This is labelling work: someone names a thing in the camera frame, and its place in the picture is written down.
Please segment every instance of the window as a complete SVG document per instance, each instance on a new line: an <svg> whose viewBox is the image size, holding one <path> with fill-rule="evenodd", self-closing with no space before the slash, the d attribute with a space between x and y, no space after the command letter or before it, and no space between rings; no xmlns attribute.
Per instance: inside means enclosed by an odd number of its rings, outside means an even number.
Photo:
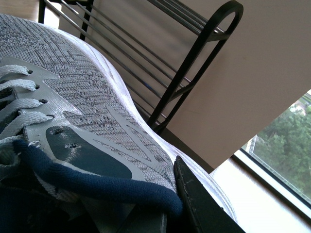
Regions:
<svg viewBox="0 0 311 233"><path fill-rule="evenodd" d="M311 91L242 149L311 207Z"/></svg>

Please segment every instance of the white wall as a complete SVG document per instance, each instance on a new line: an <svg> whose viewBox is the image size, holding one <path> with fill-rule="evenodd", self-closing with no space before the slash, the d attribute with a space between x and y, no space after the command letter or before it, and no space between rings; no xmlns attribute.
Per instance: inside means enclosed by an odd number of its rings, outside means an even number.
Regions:
<svg viewBox="0 0 311 233"><path fill-rule="evenodd" d="M182 0L206 18L226 1ZM244 6L240 24L168 125L212 167L311 89L311 2L239 2ZM147 1L96 3L175 67L195 40ZM126 72L119 71L126 80ZM156 102L152 94L146 95Z"/></svg>

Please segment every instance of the knit fabric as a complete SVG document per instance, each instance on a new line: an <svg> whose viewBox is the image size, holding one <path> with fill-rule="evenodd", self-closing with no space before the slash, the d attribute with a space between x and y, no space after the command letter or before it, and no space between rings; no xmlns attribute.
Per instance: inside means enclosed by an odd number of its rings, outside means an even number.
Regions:
<svg viewBox="0 0 311 233"><path fill-rule="evenodd" d="M62 35L34 22L0 15L0 59L7 56L57 74L59 79L47 79L46 85L83 114L81 116L63 112L65 118L75 127L113 142L117 146L105 143L101 145L138 167L144 174L145 181L104 177L100 181L90 182L91 188L98 185L98 198L151 204L165 209L172 215L181 214L182 204L176 195L171 160L122 105L115 90L106 80L107 75L111 75L109 70L106 73L99 71L83 51ZM37 169L38 164L32 164L29 157L26 158L23 154L22 150L33 147L26 145L23 142L15 143L16 152L21 152L21 158L24 157L26 163ZM31 156L38 154L42 160L42 167L51 165L52 161L48 157L44 158L44 153L38 150L33 147L27 153ZM41 174L40 168L36 173L44 182L53 183L56 188L58 185L66 188L66 182L71 180L75 185L74 188L71 186L69 191L89 196L90 187L83 187L83 180L88 180L88 176L58 167L59 164L54 166L54 172L59 171L58 176Z"/></svg>

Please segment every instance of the metal bar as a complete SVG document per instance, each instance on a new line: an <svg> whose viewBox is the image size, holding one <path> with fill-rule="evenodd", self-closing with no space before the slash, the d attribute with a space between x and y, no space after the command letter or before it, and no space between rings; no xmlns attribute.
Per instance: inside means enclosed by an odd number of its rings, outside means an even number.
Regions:
<svg viewBox="0 0 311 233"><path fill-rule="evenodd" d="M208 42L218 41L218 40L227 40L230 37L230 34L227 33L213 33L208 38Z"/></svg>
<svg viewBox="0 0 311 233"><path fill-rule="evenodd" d="M161 1L163 5L165 5L168 9L170 9L172 12L192 24L195 28L197 28L199 31L201 31L204 28L205 24L200 24L197 20L194 20L187 12L184 12L180 5L174 5L169 0L162 0Z"/></svg>
<svg viewBox="0 0 311 233"><path fill-rule="evenodd" d="M146 109L144 109L139 103L137 103L135 100L133 100L134 105L136 106L136 108L139 108L147 117L150 117L150 113L147 112Z"/></svg>
<svg viewBox="0 0 311 233"><path fill-rule="evenodd" d="M86 1L86 9L87 9L88 11L92 11L91 5L93 4L93 2L94 2L94 0L87 0L87 1ZM87 21L89 21L89 15L86 14L86 13L84 13L84 19L87 20ZM88 25L87 25L86 23L83 22L83 23L82 23L82 30L87 32L87 28L88 28ZM83 35L83 34L80 34L80 39L81 39L81 40L85 40L85 39L86 39L86 36Z"/></svg>
<svg viewBox="0 0 311 233"><path fill-rule="evenodd" d="M203 27L207 23L207 19L206 18L204 18L203 16L201 16L200 14L198 14L197 12L195 12L194 10L192 10L191 8L189 8L187 5L183 4L182 2L180 2L178 0L170 0L169 2L171 4L173 4L173 5L175 5L177 8L179 8L185 14L188 14L189 17L191 17L194 20L196 20ZM216 33L224 33L224 30L222 30L219 27L216 27L215 32Z"/></svg>
<svg viewBox="0 0 311 233"><path fill-rule="evenodd" d="M193 25L191 25L189 22L185 21L181 16L177 15L175 12L172 12L169 8L167 8L163 3L158 2L156 0L147 0L157 8L159 8L161 11L175 19L177 22L179 22L184 27L188 28L191 32L193 32L196 35L200 34L200 30L195 28Z"/></svg>
<svg viewBox="0 0 311 233"><path fill-rule="evenodd" d="M64 0L69 5L76 5L76 3L80 3L83 6L87 6L89 3L89 0ZM56 2L61 3L61 0L49 0L49 2Z"/></svg>
<svg viewBox="0 0 311 233"><path fill-rule="evenodd" d="M126 30L124 30L122 27L120 27L117 23L115 23L112 19L110 19L108 16L106 16L103 12L101 12L98 8L96 8L95 6L92 6L93 10L97 11L97 13L99 13L102 17L104 17L107 21L109 21L111 24L113 24L116 28L118 28L121 32L123 32L124 34L126 34L129 38L131 38L133 41L135 41L138 45L140 45L142 48L144 48L147 52L149 52L152 56L154 56L156 59L158 59L162 64L164 64L165 66L167 66L169 69L171 69L172 71L174 71L175 73L177 72L177 70L172 67L170 64L168 64L166 61L164 61L162 58L160 58L155 52L153 52L152 50L150 50L148 47L146 47L144 44L142 44L139 40L137 40L135 37L133 37L130 33L128 33ZM191 82L191 80L189 80L188 78L184 77L184 79L187 82Z"/></svg>
<svg viewBox="0 0 311 233"><path fill-rule="evenodd" d="M198 54L202 50L205 43L208 41L208 38L213 34L215 28L223 21L224 18L226 18L229 14L235 13L235 16L228 27L226 34L231 35L236 26L238 25L242 14L243 14L243 6L239 4L238 2L232 0L224 5L222 5L210 18L210 20L207 22L206 26L203 28L201 34L198 36L197 40L193 44L191 50L189 51L188 55L186 56L184 62L182 63L180 69L177 71L173 81L169 85L168 89L164 93L162 99L160 100L159 104L155 108L154 112L150 116L147 124L149 126L153 125L154 121L157 121L159 118L161 112L164 110L172 96L174 95L179 83L182 81L182 77L186 75L190 67L192 66L194 60L197 58ZM209 55L203 66L200 68L197 75L194 77L192 82L197 83L197 81L200 79L200 77L203 75L205 70L208 68L209 64L213 61L219 50L222 48L222 46L225 44L227 40L220 40L212 53ZM185 100L185 98L188 96L189 92L184 93L181 98L178 100L177 104L171 111L171 113L168 115L167 120L170 120L173 115L177 112L178 108L182 104L182 102Z"/></svg>
<svg viewBox="0 0 311 233"><path fill-rule="evenodd" d="M38 16L38 22L39 23L44 23L45 7L46 7L46 3L44 2L44 0L40 0L40 2L39 2L39 16Z"/></svg>
<svg viewBox="0 0 311 233"><path fill-rule="evenodd" d="M117 59L114 55L112 55L108 50L106 50L97 40L95 40L90 34L83 31L79 25L77 25L72 19L70 19L63 12L56 9L50 2L46 1L47 5L57 14L62 16L65 20L67 20L73 27L75 27L79 32L83 33L88 39L90 39L96 46L98 46L104 53L110 56L115 62L117 62L123 69L129 72L134 78L140 81L145 87L147 87L152 93L154 93L158 98L161 98L160 94L154 91L146 82L144 82L138 75L136 75L131 69L129 69L126 65L124 65L119 59Z"/></svg>
<svg viewBox="0 0 311 233"><path fill-rule="evenodd" d="M100 36L102 36L105 40L107 40L111 45L113 45L116 49L118 49L123 55L125 55L128 59L130 59L133 63L135 63L139 68L141 68L143 71L145 71L147 74L149 74L152 78L158 81L158 78L153 75L149 70L147 70L142 64L140 64L138 61L136 61L134 58L132 58L127 52L125 52L123 49L121 49L116 43L114 43L112 40L110 40L107 36L105 36L101 31L99 31L93 24L85 20L83 17L79 16L74 9L72 9L68 4L66 4L63 0L62 3L64 6L66 6L71 12L73 12L79 19L81 19L83 22L85 22L88 26L90 26L94 31L96 31ZM145 81L140 79L140 82L144 84L146 87L149 87L149 90L152 90L152 92L161 98L161 95L156 92L154 89L152 89Z"/></svg>
<svg viewBox="0 0 311 233"><path fill-rule="evenodd" d="M151 61L148 57L146 57L143 53L141 53L138 49L136 49L134 46L132 46L129 42L127 42L125 39L123 39L119 34L117 34L114 30L112 30L108 25L106 25L104 22L102 22L100 19L96 18L96 16L88 11L86 8L84 8L82 5L77 4L81 9L83 9L89 16L92 16L97 22L99 22L103 27L105 27L109 32L111 32L115 37L117 37L120 41L122 41L124 44L126 44L129 48L131 48L133 51L135 51L138 55L140 55L142 58L144 58L148 63L153 65L157 70L159 70L162 74L164 74L166 77L168 77L170 80L173 79L171 75L169 75L167 72L165 72L162 68L160 68L157 64L155 64L153 61ZM168 86L161 82L162 86L167 88Z"/></svg>
<svg viewBox="0 0 311 233"><path fill-rule="evenodd" d="M140 97L143 101L145 101L145 103L148 104L151 108L153 108L153 109L156 108L156 107L154 107L151 103L149 103L148 100L147 100L145 97L143 97L137 90L135 90L130 84L128 84L128 83L126 83L126 82L124 82L124 83L125 83L125 85L126 85L129 89L131 89L136 95L138 95L138 97Z"/></svg>
<svg viewBox="0 0 311 233"><path fill-rule="evenodd" d="M170 101L172 101L172 100L174 100L175 98L177 98L177 97L183 95L183 94L186 93L187 91L191 91L191 90L194 88L194 86L195 86L195 83L190 83L190 84L188 84L187 86L185 86L184 88L179 89L178 91L176 91L176 92L172 95Z"/></svg>

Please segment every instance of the window sill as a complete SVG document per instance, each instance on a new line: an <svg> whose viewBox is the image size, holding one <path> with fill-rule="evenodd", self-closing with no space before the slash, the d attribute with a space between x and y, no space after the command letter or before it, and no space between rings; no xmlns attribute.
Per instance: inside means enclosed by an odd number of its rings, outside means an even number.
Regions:
<svg viewBox="0 0 311 233"><path fill-rule="evenodd" d="M234 153L233 159L241 166L246 166L252 175L258 176L258 179L262 184L271 190L278 198L282 199L286 204L293 208L301 217L311 219L311 208L307 203L298 198L296 195L284 187L275 178L268 174L264 168L261 167L260 163L251 157L247 152L238 150Z"/></svg>

